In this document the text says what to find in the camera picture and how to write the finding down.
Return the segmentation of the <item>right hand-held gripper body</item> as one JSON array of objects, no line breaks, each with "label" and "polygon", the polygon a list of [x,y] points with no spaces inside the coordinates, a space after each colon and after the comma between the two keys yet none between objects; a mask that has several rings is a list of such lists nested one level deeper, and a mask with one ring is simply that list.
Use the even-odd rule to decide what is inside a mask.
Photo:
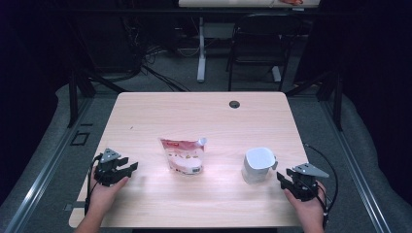
[{"label": "right hand-held gripper body", "polygon": [[303,163],[292,167],[296,176],[292,178],[292,195],[303,202],[312,200],[318,194],[317,178],[328,178],[329,174],[318,167]]}]

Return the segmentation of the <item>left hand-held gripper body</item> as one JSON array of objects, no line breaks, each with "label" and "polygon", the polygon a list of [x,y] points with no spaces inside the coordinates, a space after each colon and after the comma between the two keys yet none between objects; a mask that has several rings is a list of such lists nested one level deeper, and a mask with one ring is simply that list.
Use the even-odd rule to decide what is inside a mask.
[{"label": "left hand-held gripper body", "polygon": [[122,177],[120,176],[120,169],[118,165],[118,159],[122,159],[121,155],[111,149],[105,149],[98,158],[98,164],[95,168],[94,178],[104,186],[111,186],[119,182]]}]

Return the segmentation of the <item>white container with flip lid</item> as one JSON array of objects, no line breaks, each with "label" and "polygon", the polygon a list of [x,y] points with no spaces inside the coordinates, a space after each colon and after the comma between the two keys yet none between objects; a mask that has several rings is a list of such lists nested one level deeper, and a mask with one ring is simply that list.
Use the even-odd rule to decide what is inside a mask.
[{"label": "white container with flip lid", "polygon": [[246,152],[241,170],[246,183],[262,183],[268,171],[277,168],[278,161],[275,154],[268,148],[254,148]]}]

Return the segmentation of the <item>pink and white refill pouch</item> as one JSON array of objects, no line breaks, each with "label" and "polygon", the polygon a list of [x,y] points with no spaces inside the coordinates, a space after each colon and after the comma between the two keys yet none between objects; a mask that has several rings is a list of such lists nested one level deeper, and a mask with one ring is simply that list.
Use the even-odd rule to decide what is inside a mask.
[{"label": "pink and white refill pouch", "polygon": [[197,141],[159,140],[163,146],[169,167],[184,175],[197,175],[202,172],[206,138]]}]

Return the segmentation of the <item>person's right hand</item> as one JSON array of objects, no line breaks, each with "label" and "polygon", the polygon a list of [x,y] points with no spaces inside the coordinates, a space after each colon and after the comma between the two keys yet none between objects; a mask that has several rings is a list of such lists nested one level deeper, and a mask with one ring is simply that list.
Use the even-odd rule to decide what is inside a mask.
[{"label": "person's right hand", "polygon": [[[326,200],[326,189],[322,183],[318,183],[318,185],[318,196],[322,200],[322,203],[324,203]],[[284,190],[284,194],[294,207],[302,229],[303,226],[315,224],[321,225],[324,228],[324,209],[318,199],[314,198],[310,201],[302,202],[296,199],[288,189]]]}]

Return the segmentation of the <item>person's left hand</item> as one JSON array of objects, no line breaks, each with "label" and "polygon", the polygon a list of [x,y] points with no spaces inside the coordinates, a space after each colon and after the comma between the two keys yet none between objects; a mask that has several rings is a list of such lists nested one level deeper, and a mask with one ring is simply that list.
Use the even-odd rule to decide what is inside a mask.
[{"label": "person's left hand", "polygon": [[98,183],[94,177],[91,177],[91,194],[87,212],[92,214],[107,213],[111,209],[117,194],[127,182],[128,177],[124,177],[112,186],[104,186]]}]

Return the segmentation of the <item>black metal stand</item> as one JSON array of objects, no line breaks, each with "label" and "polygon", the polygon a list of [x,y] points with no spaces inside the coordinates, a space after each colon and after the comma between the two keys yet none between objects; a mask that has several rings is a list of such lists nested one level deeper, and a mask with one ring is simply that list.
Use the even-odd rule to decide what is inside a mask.
[{"label": "black metal stand", "polygon": [[79,117],[78,91],[80,91],[85,98],[93,98],[95,96],[96,90],[93,87],[92,82],[101,83],[116,93],[125,92],[124,88],[104,79],[102,76],[89,69],[81,68],[73,70],[68,83],[70,105],[70,120],[68,127],[72,127]]},{"label": "black metal stand", "polygon": [[343,100],[343,78],[337,72],[328,71],[316,78],[313,78],[298,87],[293,88],[286,92],[288,97],[295,96],[296,94],[308,89],[315,83],[320,84],[320,88],[316,93],[316,98],[319,101],[328,101],[331,95],[333,95],[333,107],[332,107],[332,121],[336,128],[342,131],[341,124],[341,112],[342,112],[342,100]]}]

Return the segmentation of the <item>black folding chair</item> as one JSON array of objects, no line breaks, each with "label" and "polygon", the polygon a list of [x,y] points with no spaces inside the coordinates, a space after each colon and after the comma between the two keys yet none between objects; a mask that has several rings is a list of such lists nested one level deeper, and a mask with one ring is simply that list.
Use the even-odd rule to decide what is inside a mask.
[{"label": "black folding chair", "polygon": [[292,45],[302,20],[292,15],[255,13],[239,18],[233,27],[226,63],[228,89],[232,88],[234,65],[265,66],[269,72],[281,67],[278,90],[284,83]]}]

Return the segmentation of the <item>black floor socket frame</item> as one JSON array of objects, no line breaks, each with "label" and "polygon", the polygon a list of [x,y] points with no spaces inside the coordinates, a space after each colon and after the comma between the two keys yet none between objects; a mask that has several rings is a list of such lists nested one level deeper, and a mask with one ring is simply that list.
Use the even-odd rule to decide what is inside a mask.
[{"label": "black floor socket frame", "polygon": [[71,146],[84,146],[88,140],[89,132],[77,131],[70,143]]}]

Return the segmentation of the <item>aluminium floor rail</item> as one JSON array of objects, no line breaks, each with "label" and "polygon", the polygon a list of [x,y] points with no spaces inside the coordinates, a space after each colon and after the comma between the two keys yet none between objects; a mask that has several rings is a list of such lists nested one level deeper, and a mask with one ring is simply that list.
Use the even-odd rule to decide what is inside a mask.
[{"label": "aluminium floor rail", "polygon": [[333,134],[338,140],[338,143],[343,150],[343,157],[346,167],[349,170],[352,181],[357,188],[360,199],[369,215],[369,218],[377,233],[393,233],[389,224],[387,223],[381,208],[379,207],[375,195],[373,194],[369,184],[367,183],[361,167],[355,158],[355,154],[351,149],[347,140],[346,134],[343,130],[339,130],[335,125],[332,117],[332,108],[328,102],[321,102],[321,108],[326,116],[327,122],[332,128]]},{"label": "aluminium floor rail", "polygon": [[69,103],[61,100],[39,146],[30,158],[17,184],[0,207],[0,233],[20,233],[30,219],[36,206],[47,189],[54,172],[63,158],[63,152],[76,134],[79,121],[84,117],[93,99],[81,101],[74,123],[68,127],[70,119]]}]

